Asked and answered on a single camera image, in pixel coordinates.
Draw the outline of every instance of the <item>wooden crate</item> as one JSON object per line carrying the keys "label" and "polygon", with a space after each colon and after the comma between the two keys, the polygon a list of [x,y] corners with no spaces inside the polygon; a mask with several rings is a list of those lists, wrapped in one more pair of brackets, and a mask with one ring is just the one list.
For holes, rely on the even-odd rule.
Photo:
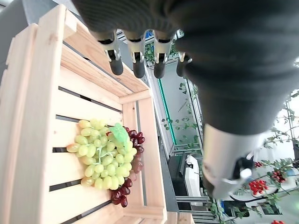
{"label": "wooden crate", "polygon": [[[0,87],[0,223],[165,223],[148,86],[126,65],[121,76],[113,75],[103,48],[63,5],[13,39],[7,65]],[[146,137],[143,176],[138,175],[124,209],[110,203],[108,191],[74,185],[85,166],[63,153],[64,147],[74,142],[78,119],[91,118],[136,130],[139,122]]]}

